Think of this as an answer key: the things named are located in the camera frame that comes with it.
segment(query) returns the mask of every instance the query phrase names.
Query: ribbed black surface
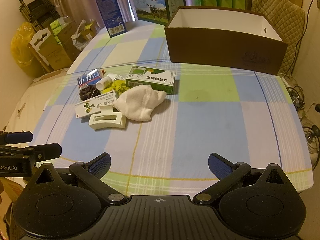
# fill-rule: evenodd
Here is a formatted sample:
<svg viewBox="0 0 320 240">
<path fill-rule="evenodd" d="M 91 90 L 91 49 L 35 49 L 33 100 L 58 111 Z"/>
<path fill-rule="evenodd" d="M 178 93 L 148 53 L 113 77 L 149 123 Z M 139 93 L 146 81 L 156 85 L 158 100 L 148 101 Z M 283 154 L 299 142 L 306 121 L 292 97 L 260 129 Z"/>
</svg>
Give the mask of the ribbed black surface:
<svg viewBox="0 0 320 240">
<path fill-rule="evenodd" d="M 124 205 L 107 208 L 95 226 L 69 239 L 247 240 L 226 228 L 212 208 L 195 205 L 188 196 L 132 196 Z"/>
</svg>

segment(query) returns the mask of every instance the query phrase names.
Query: metal bolt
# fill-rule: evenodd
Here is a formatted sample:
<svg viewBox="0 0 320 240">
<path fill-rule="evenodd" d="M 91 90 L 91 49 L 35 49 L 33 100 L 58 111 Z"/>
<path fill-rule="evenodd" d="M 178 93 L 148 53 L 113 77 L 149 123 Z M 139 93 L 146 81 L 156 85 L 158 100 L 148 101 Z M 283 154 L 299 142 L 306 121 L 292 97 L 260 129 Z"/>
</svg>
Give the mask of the metal bolt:
<svg viewBox="0 0 320 240">
<path fill-rule="evenodd" d="M 111 195 L 109 195 L 108 197 L 111 201 L 120 201 L 124 199 L 124 196 L 122 194 L 119 193 L 113 193 Z"/>
<path fill-rule="evenodd" d="M 201 193 L 196 196 L 196 199 L 199 201 L 209 201 L 211 196 L 207 193 Z"/>
</svg>

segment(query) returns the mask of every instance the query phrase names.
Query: barcode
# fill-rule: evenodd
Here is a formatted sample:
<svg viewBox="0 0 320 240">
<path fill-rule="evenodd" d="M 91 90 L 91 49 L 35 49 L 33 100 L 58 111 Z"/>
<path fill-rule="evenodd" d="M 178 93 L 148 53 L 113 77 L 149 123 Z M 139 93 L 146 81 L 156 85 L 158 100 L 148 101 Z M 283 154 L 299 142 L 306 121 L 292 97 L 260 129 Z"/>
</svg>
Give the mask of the barcode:
<svg viewBox="0 0 320 240">
<path fill-rule="evenodd" d="M 136 86 L 143 85 L 143 84 L 139 83 L 139 82 L 128 81 L 128 85 L 129 85 L 129 87 L 136 87 Z"/>
<path fill-rule="evenodd" d="M 110 35 L 114 35 L 114 34 L 117 34 L 117 33 L 123 32 L 123 31 L 124 31 L 124 28 L 123 28 L 123 25 L 121 24 L 119 26 L 110 28 L 109 29 L 109 34 Z"/>
</svg>

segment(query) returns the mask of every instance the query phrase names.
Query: yellow plastic bag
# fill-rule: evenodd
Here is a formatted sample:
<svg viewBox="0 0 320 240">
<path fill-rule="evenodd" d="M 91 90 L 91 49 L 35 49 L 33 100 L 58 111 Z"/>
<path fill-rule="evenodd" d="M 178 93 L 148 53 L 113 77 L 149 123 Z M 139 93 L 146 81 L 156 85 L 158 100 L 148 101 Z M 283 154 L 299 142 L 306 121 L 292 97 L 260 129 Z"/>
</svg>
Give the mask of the yellow plastic bag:
<svg viewBox="0 0 320 240">
<path fill-rule="evenodd" d="M 23 23 L 13 36 L 10 45 L 11 54 L 18 66 L 30 77 L 36 78 L 44 74 L 41 64 L 37 61 L 28 44 L 35 31 L 31 23 Z"/>
</svg>

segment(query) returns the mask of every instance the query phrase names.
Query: plaid tablecloth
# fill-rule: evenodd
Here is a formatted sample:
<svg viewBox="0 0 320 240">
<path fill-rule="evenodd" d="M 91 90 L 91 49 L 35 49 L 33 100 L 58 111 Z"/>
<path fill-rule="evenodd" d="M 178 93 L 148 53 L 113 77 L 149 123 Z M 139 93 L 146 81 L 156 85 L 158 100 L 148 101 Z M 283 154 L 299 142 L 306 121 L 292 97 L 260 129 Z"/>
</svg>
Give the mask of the plaid tablecloth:
<svg viewBox="0 0 320 240">
<path fill-rule="evenodd" d="M 277 76 L 227 67 L 171 63 L 162 25 L 135 22 L 109 38 L 103 29 L 79 55 L 36 126 L 31 144 L 57 142 L 52 163 L 68 167 L 103 152 L 111 169 L 102 181 L 126 194 L 191 197 L 218 179 L 208 168 L 216 152 L 253 168 L 278 163 L 298 191 L 313 185 L 306 140 L 294 106 Z M 175 94 L 149 122 L 94 131 L 76 119 L 76 78 L 88 70 L 126 74 L 132 65 L 176 72 Z"/>
</svg>

